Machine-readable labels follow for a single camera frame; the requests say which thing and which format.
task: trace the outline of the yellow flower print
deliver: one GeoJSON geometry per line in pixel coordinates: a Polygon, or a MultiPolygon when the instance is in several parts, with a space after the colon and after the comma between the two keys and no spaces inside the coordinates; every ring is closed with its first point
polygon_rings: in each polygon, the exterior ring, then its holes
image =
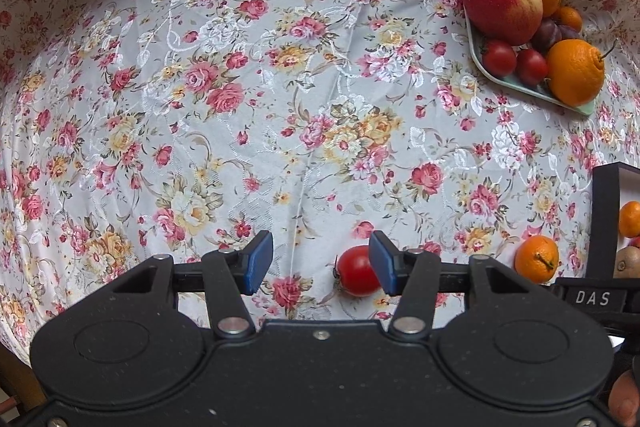
{"type": "Polygon", "coordinates": [[[378,39],[385,46],[399,46],[404,41],[402,33],[386,29],[380,32],[378,39]]]}
{"type": "Polygon", "coordinates": [[[109,147],[114,152],[126,152],[134,140],[134,130],[137,121],[133,116],[124,116],[109,136],[109,147]]]}
{"type": "Polygon", "coordinates": [[[24,86],[24,89],[28,91],[35,91],[42,84],[44,84],[44,76],[39,71],[37,73],[33,73],[25,77],[22,83],[22,85],[24,86]]]}
{"type": "Polygon", "coordinates": [[[47,170],[54,180],[59,180],[66,174],[67,161],[64,156],[57,155],[47,162],[47,170]]]}
{"type": "Polygon", "coordinates": [[[466,236],[462,250],[469,255],[478,253],[489,253],[491,247],[492,229],[475,228],[471,229],[466,236]]]}
{"type": "Polygon", "coordinates": [[[273,197],[274,204],[288,204],[291,199],[291,196],[288,192],[276,192],[273,197]]]}
{"type": "Polygon", "coordinates": [[[373,145],[384,145],[391,138],[391,131],[397,129],[401,119],[389,116],[386,113],[369,113],[362,121],[356,124],[356,129],[361,136],[369,138],[373,145]]]}
{"type": "Polygon", "coordinates": [[[305,68],[310,51],[302,46],[285,46],[270,53],[271,66],[280,71],[296,71],[305,68]]]}

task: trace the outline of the floral tablecloth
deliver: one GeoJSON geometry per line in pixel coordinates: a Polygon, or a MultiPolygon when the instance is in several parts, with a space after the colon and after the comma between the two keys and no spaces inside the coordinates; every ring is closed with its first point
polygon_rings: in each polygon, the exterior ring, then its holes
{"type": "MultiPolygon", "coordinates": [[[[154,253],[273,232],[268,318],[388,319],[334,289],[381,229],[448,262],[534,233],[586,263],[590,172],[638,162],[640,0],[567,0],[607,59],[591,118],[501,90],[461,0],[1,0],[0,340],[154,253]]],[[[436,325],[462,308],[441,295],[436,325]]],[[[180,309],[206,324],[202,297],[180,309]]]]}

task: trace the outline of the circular cover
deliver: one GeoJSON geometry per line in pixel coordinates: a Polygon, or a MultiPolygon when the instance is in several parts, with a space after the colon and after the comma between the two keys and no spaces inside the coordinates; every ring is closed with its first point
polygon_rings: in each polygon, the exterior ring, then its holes
{"type": "Polygon", "coordinates": [[[195,368],[204,343],[191,319],[148,298],[111,299],[90,312],[80,304],[35,337],[31,363],[45,389],[71,403],[117,407],[164,393],[195,368]]]}
{"type": "Polygon", "coordinates": [[[443,329],[438,352],[447,367],[477,393],[506,406],[551,409],[595,393],[612,363],[604,331],[571,309],[563,316],[558,309],[529,305],[516,314],[513,296],[509,300],[489,307],[490,313],[472,309],[443,329]],[[559,318],[551,323],[547,317],[559,318]]]}

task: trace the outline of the plum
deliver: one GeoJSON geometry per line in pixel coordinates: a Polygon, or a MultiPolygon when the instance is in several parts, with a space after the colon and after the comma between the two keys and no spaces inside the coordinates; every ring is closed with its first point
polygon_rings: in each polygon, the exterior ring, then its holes
{"type": "Polygon", "coordinates": [[[531,45],[540,53],[548,52],[556,42],[562,40],[562,33],[553,19],[542,19],[540,26],[531,38],[531,45]]]}
{"type": "Polygon", "coordinates": [[[562,35],[562,40],[565,41],[567,39],[580,39],[580,33],[571,28],[571,26],[558,26],[560,28],[560,33],[562,35]]]}

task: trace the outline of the metal screw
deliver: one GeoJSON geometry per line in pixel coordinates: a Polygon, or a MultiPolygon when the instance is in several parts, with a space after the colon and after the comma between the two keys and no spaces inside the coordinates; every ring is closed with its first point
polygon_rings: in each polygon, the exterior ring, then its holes
{"type": "Polygon", "coordinates": [[[394,328],[398,331],[402,331],[402,333],[407,333],[408,335],[420,333],[426,327],[427,324],[425,324],[424,320],[419,319],[418,317],[400,317],[399,319],[394,320],[394,328]]]}
{"type": "Polygon", "coordinates": [[[229,335],[238,335],[249,329],[249,322],[242,317],[225,317],[218,323],[218,329],[229,335]]]}
{"type": "Polygon", "coordinates": [[[326,330],[318,330],[318,331],[314,331],[314,337],[315,337],[316,339],[318,339],[319,341],[325,341],[325,340],[327,340],[330,336],[331,336],[331,333],[329,333],[329,331],[326,331],[326,330]]]}

